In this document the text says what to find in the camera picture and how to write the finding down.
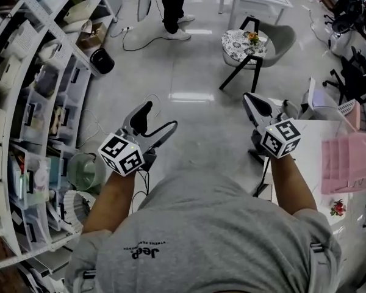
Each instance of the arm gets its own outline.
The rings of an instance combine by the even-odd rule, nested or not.
[[[300,209],[317,210],[316,202],[291,155],[271,157],[278,205],[293,215]]]
[[[126,177],[113,172],[102,188],[83,228],[83,234],[92,231],[114,232],[129,215],[134,191],[135,172]]]

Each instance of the white sneaker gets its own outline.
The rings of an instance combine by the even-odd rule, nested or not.
[[[188,40],[191,38],[191,35],[188,32],[184,32],[181,29],[178,29],[174,34],[170,34],[167,32],[167,39],[176,39],[176,40]]]
[[[183,22],[191,22],[195,20],[195,16],[191,14],[186,14],[182,18],[178,19],[178,24]]]

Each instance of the black bucket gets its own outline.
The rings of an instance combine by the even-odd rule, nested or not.
[[[97,49],[91,55],[90,61],[101,74],[109,73],[115,65],[114,60],[109,56],[104,48]]]

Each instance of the black pants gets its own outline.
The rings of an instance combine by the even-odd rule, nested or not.
[[[184,0],[162,0],[164,6],[164,27],[170,34],[175,34],[178,29],[178,19],[182,18]]]

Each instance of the gray chair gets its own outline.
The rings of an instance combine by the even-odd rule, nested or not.
[[[237,73],[242,70],[255,70],[254,81],[252,84],[251,92],[255,92],[257,80],[259,78],[260,69],[262,67],[273,66],[295,43],[296,34],[295,31],[290,26],[277,26],[259,21],[257,18],[246,17],[240,29],[244,29],[249,21],[253,21],[255,24],[255,32],[262,31],[268,38],[273,42],[275,47],[275,55],[271,57],[257,57],[257,56],[247,56],[243,62],[236,61],[232,59],[225,51],[223,51],[223,57],[225,63],[230,66],[236,67],[233,73],[224,81],[220,86],[220,90],[223,90],[225,86],[233,79]],[[249,60],[256,60],[256,64],[249,64]]]

